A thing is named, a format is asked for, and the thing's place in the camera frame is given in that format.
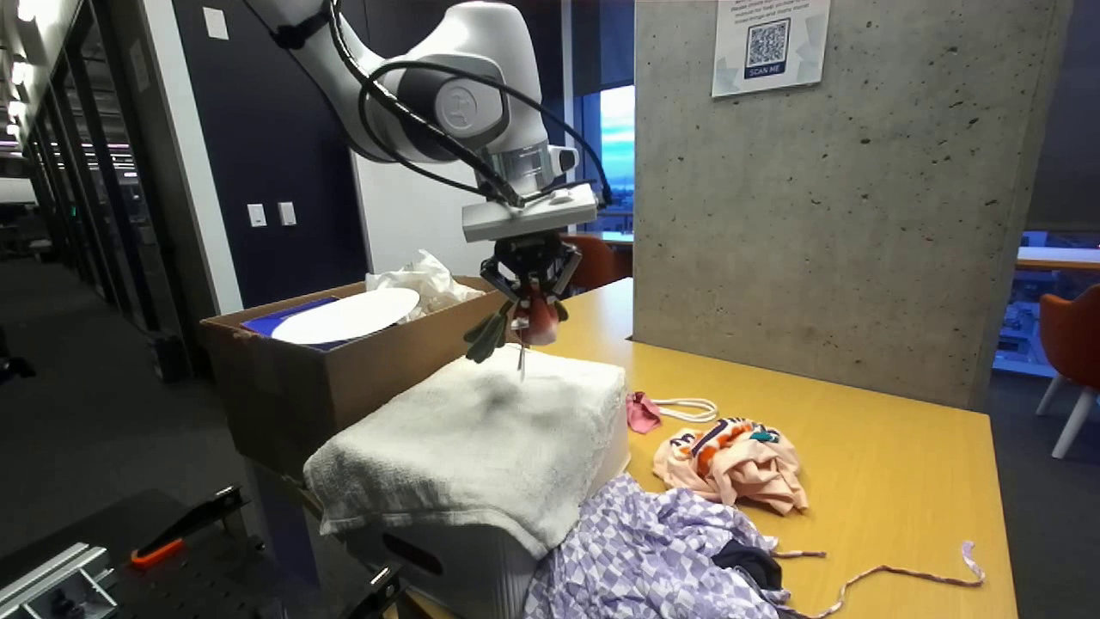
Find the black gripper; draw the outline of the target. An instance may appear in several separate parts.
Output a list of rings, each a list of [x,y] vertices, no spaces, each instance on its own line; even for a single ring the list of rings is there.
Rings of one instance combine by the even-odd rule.
[[[498,316],[513,327],[531,297],[547,297],[555,324],[568,324],[572,314],[564,307],[573,270],[582,266],[582,251],[560,233],[521,233],[501,238],[493,254],[481,261],[481,277],[498,289],[501,309]]]

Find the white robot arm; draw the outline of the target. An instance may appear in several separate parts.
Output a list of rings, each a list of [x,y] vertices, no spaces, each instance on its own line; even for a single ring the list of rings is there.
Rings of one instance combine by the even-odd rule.
[[[520,6],[453,0],[419,45],[383,55],[341,0],[244,4],[321,88],[355,155],[474,197],[465,238],[494,246],[481,277],[504,297],[513,335],[537,336],[568,321],[576,251],[564,229],[591,220],[599,197],[572,183],[576,150],[549,133],[564,121],[543,108]]]

